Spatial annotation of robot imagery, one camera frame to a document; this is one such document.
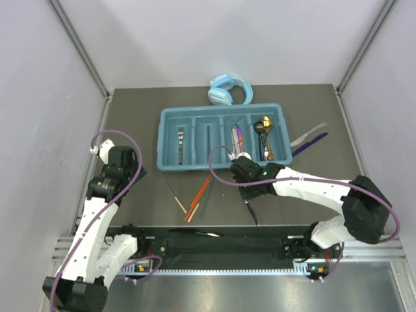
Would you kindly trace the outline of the black knife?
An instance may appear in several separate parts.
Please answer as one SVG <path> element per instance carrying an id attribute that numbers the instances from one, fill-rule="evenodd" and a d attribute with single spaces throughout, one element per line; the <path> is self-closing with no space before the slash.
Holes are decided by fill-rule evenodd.
<path id="1" fill-rule="evenodd" d="M 245 204 L 246 204 L 246 207 L 247 207 L 247 209 L 248 209 L 248 211 L 249 211 L 249 213 L 250 213 L 250 215 L 253 219 L 254 224 L 257 226 L 259 223 L 258 223 L 258 218 L 257 218 L 257 215 L 256 215 L 254 209 L 252 208 L 250 202 L 245 201 Z"/>

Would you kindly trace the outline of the iridescent knife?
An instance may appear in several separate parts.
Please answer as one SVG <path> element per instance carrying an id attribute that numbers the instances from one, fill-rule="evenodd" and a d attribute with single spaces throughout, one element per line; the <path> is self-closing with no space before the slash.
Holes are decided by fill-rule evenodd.
<path id="1" fill-rule="evenodd" d="M 237 123 L 235 124 L 235 129 L 237 132 L 237 145 L 239 146 L 239 151 L 242 153 L 244 152 L 244 137 L 242 134 L 242 129 Z"/>

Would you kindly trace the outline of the black spoon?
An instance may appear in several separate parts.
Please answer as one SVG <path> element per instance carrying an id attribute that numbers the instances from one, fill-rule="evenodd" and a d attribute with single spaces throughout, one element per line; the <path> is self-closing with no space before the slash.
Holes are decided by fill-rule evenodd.
<path id="1" fill-rule="evenodd" d="M 265 127 L 262 121 L 256 121 L 253 125 L 254 131 L 259 136 L 259 157 L 260 160 L 263 161 L 263 147 L 261 143 L 261 134 L 265 134 Z"/>

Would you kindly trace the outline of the blue plastic cutlery tray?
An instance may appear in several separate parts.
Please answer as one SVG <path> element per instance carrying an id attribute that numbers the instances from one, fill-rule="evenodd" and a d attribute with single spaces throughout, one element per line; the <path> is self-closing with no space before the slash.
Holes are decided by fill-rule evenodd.
<path id="1" fill-rule="evenodd" d="M 270 118 L 268 133 L 273 162 L 288 166 L 293 161 L 290 139 L 282 107 L 277 103 L 180 107 L 161 112 L 157 141 L 157 167 L 165 172 L 227 169 L 231 161 L 228 150 L 231 142 L 231 124 L 238 124 L 244 137 L 244 151 L 261 166 L 266 163 L 259 157 L 259 136 L 254 123 L 264 116 Z M 211 152 L 207 162 L 207 126 L 211 126 Z M 183 138 L 183 164 L 178 165 L 178 137 L 180 127 Z"/>

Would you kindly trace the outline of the gold spoon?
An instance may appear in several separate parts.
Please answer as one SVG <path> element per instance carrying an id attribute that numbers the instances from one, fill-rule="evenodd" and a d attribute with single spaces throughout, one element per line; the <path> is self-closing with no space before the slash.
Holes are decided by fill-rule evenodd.
<path id="1" fill-rule="evenodd" d="M 272 148 L 270 145 L 270 139 L 268 137 L 268 133 L 272 128 L 272 124 L 270 121 L 270 118 L 268 116 L 264 116 L 262 118 L 262 123 L 265 129 L 265 158 L 268 161 L 273 161 L 274 160 L 274 155 L 272 153 Z"/>

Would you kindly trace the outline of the silver grey knife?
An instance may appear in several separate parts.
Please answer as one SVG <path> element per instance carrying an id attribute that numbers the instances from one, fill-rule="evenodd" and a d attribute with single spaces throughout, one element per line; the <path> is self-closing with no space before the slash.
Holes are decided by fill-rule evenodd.
<path id="1" fill-rule="evenodd" d="M 207 236 L 207 237 L 225 237 L 225 235 L 221 233 L 199 231 L 197 229 L 191 229 L 191 228 L 174 228 L 174 229 L 169 229 L 168 232 L 176 233 L 178 235 L 202 235 L 202 236 Z"/>

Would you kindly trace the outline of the light blue headphones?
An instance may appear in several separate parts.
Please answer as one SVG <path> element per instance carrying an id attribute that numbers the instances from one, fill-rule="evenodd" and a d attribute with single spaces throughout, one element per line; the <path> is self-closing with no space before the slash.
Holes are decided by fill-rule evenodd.
<path id="1" fill-rule="evenodd" d="M 254 96 L 252 86 L 249 83 L 243 79 L 228 74 L 222 74 L 215 77 L 210 81 L 209 86 L 210 89 L 207 95 L 209 101 L 213 105 L 232 105 L 233 98 L 230 90 L 235 86 L 242 88 L 244 91 L 245 100 L 242 102 L 243 105 L 250 104 Z"/>

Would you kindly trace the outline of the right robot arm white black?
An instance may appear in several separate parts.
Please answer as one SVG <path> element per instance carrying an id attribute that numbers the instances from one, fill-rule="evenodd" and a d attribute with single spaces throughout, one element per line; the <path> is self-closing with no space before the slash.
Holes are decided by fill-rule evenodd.
<path id="1" fill-rule="evenodd" d="M 230 171 L 243 199 L 265 194 L 291 197 L 325 206 L 337 214 L 312 223 L 301 240 L 286 247 L 288 256 L 305 261 L 347 241 L 378 244 L 389 218 L 389 201 L 367 176 L 331 180 L 297 172 L 287 166 L 260 166 L 247 153 L 231 154 Z"/>

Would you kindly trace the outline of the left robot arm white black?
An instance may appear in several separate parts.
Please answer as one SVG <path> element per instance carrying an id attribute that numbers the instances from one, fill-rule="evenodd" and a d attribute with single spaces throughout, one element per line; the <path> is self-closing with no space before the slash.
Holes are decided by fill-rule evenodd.
<path id="1" fill-rule="evenodd" d="M 62 264 L 43 290 L 51 311 L 102 311 L 109 288 L 125 262 L 142 257 L 147 242 L 135 227 L 117 233 L 101 251 L 109 225 L 128 190 L 145 175 L 141 152 L 117 146 L 107 139 L 91 148 L 103 161 L 103 170 L 88 184 L 81 221 Z"/>

